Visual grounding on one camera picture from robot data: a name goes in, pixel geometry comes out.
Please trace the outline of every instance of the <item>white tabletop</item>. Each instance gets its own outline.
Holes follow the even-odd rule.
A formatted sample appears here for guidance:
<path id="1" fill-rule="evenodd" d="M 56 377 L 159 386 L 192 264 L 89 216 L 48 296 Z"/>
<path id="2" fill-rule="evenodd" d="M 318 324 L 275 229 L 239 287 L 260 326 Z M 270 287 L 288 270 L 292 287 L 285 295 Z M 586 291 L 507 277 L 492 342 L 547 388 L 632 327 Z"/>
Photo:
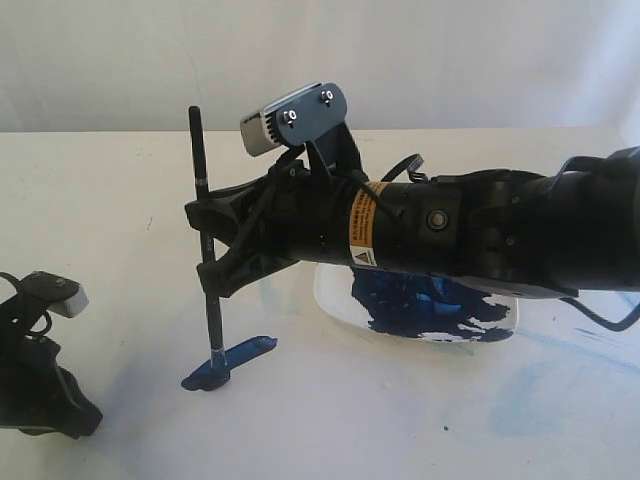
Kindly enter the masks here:
<path id="1" fill-rule="evenodd" d="M 357 132 L 379 178 L 420 152 L 429 174 L 553 174 L 625 145 L 607 128 Z M 238 133 L 208 133 L 212 187 L 264 173 Z M 180 381 L 208 353 L 195 272 L 186 133 L 0 135 L 0 269 L 80 281 L 91 303 L 55 318 L 59 364 L 104 420 L 74 441 L 0 432 L 2 478 L 635 478 L 640 327 L 609 334 L 556 301 L 523 301 L 518 333 L 438 345 L 339 324 L 299 264 L 223 303 L 227 346 L 279 338 L 211 392 Z M 0 298 L 10 294 L 0 286 Z M 622 316 L 615 293 L 586 301 Z"/>

